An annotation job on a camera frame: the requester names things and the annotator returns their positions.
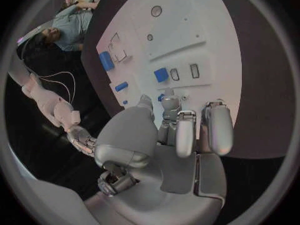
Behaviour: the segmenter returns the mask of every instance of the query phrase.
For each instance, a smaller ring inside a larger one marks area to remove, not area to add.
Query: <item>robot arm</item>
[[[39,78],[29,73],[17,54],[12,58],[9,69],[10,77],[21,86],[22,92],[35,100],[41,113],[56,127],[63,127],[69,141],[79,151],[91,157],[94,156],[96,139],[89,132],[78,126],[80,112],[57,95],[55,92],[43,88]]]

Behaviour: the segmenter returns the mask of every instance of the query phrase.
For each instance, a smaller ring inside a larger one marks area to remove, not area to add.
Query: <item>person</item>
[[[78,2],[59,12],[53,20],[52,27],[44,29],[46,45],[55,43],[66,52],[81,51],[85,33],[93,16],[92,11],[83,9],[96,9],[98,2]]]

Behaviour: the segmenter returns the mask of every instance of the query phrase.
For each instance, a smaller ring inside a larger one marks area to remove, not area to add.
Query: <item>light blue shirt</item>
[[[92,12],[78,10],[76,5],[62,10],[53,20],[52,27],[60,30],[60,38],[55,42],[63,51],[79,51],[79,44],[84,42]]]

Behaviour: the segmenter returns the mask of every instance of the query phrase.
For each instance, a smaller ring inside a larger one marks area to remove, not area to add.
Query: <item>circular hole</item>
[[[147,39],[148,39],[148,41],[152,41],[153,40],[153,35],[152,34],[148,34],[147,35]]]
[[[162,7],[161,6],[154,6],[154,7],[152,7],[152,9],[151,9],[151,15],[153,16],[153,17],[158,17],[159,15],[161,15],[162,14]]]

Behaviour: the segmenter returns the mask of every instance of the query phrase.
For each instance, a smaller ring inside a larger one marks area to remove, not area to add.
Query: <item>dark background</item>
[[[282,3],[282,6],[284,9],[289,13],[290,17],[294,19],[294,21],[299,25],[299,12],[300,12],[300,2],[299,0],[280,0]],[[2,7],[2,23],[1,23],[1,31],[4,31],[4,28],[8,24],[10,18],[12,17],[14,11],[19,6],[19,4],[22,3],[22,0],[2,0],[1,1],[1,7]],[[72,57],[71,59],[74,59],[78,61],[78,54],[70,54]],[[105,110],[101,106],[101,102],[97,100],[97,97],[94,93],[94,91],[91,89],[91,85],[86,81],[84,71],[82,70],[82,67],[79,64],[76,65],[78,70],[78,76],[77,78],[81,81],[83,81],[83,84],[85,84],[86,91],[89,91],[89,95],[86,94],[87,99],[89,99],[91,104],[94,104],[94,107],[85,107],[84,104],[80,104],[80,101],[76,102],[76,106],[80,111],[86,111],[86,114],[92,114],[90,116],[97,116],[98,114],[105,114]],[[32,104],[30,101],[27,101],[28,99],[24,96],[21,96],[20,91],[18,91],[18,88],[15,86],[15,84],[8,80],[8,86],[12,89],[12,93],[10,93],[10,96],[6,97],[8,101],[10,101],[10,105],[13,106],[15,99],[14,94],[18,95],[20,94],[20,97],[18,99],[22,100],[24,102],[24,106],[26,106],[24,109],[27,109],[27,111],[30,111],[32,108]],[[17,118],[19,118],[18,114],[21,114],[22,111],[15,111],[15,116],[13,118],[17,122]],[[94,134],[97,134],[99,132],[98,129],[101,129],[101,126],[105,124],[105,121],[107,121],[109,117],[104,116],[103,121],[98,121],[96,123],[91,124],[90,121],[93,120],[93,117],[86,117],[86,120],[84,120],[85,125],[87,125],[88,128],[94,132]],[[42,122],[44,126],[44,130],[40,130],[41,133],[47,133],[47,126],[49,123],[43,119],[42,116],[37,116],[36,121]],[[57,132],[57,134],[62,133],[61,130],[56,129],[54,130]],[[59,137],[60,143],[57,144],[57,146],[62,146],[64,144],[62,142],[63,137]],[[18,146],[16,146],[18,152],[21,154],[24,154],[26,151],[18,150]],[[79,154],[74,148],[66,145],[63,147],[60,147],[62,149],[61,151],[65,153],[66,155],[72,155],[72,157],[68,157],[68,163],[66,162],[66,165],[63,169],[60,170],[60,173],[68,173],[68,171],[74,167],[74,164],[78,163],[78,161],[81,162],[81,166],[77,169],[76,172],[73,172],[72,175],[69,177],[66,177],[65,179],[61,179],[60,174],[53,175],[51,171],[47,172],[45,171],[39,171],[38,167],[35,167],[34,164],[31,165],[30,170],[34,171],[35,175],[37,175],[38,178],[44,179],[46,181],[53,181],[56,184],[62,184],[66,185],[69,184],[69,187],[77,191],[82,198],[86,198],[93,194],[94,190],[97,189],[95,185],[93,184],[93,178],[89,177],[86,179],[90,179],[89,182],[87,182],[86,187],[72,187],[73,182],[72,178],[76,175],[76,173],[80,173],[78,170],[84,170],[85,168],[89,168],[93,170],[94,174],[100,173],[101,171],[98,170],[96,166],[93,166],[93,160],[89,157],[86,157],[85,155]],[[28,153],[34,153],[39,151],[27,151]],[[236,217],[239,213],[247,209],[252,202],[254,202],[264,191],[265,187],[272,181],[274,175],[276,174],[281,162],[282,158],[276,158],[276,159],[268,159],[268,160],[238,160],[236,158],[223,158],[225,170],[229,171],[228,176],[228,186],[231,186],[232,188],[235,188],[236,194],[228,194],[227,204],[230,204],[230,211],[228,211],[227,207],[224,207],[224,210],[222,211],[222,221],[218,219],[218,223],[223,223],[224,221],[229,222],[234,217]],[[298,193],[297,189],[300,185],[300,176],[298,175],[297,179],[295,180],[292,188],[288,192],[287,196],[284,198],[282,203],[278,206],[278,208],[274,211],[274,213],[265,221],[264,224],[275,224],[278,221],[284,221],[288,218],[289,221],[296,220],[298,218],[298,214],[296,211],[297,208],[297,201],[298,201]],[[1,190],[1,198],[0,198],[0,210],[1,210],[1,224],[35,224],[34,220],[27,214],[27,212],[20,206],[17,199],[14,197],[13,193],[8,188],[4,178],[0,177],[0,190]],[[242,194],[251,192],[251,196],[245,196],[244,203],[239,203],[238,200],[235,200],[235,196],[242,196]]]

